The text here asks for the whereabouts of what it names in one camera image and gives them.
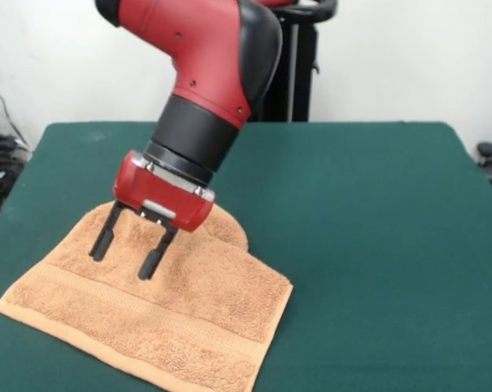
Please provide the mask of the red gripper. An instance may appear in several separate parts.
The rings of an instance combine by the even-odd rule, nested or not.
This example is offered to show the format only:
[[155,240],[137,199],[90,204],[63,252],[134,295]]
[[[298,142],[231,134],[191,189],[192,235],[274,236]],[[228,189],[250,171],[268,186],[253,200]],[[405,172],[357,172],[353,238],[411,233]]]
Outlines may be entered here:
[[196,230],[212,210],[215,194],[166,168],[147,160],[143,154],[130,151],[119,168],[114,181],[115,201],[94,242],[89,256],[102,261],[114,239],[114,227],[125,205],[146,216],[157,216],[164,223],[165,233],[152,249],[138,272],[140,280],[152,279],[178,229]]

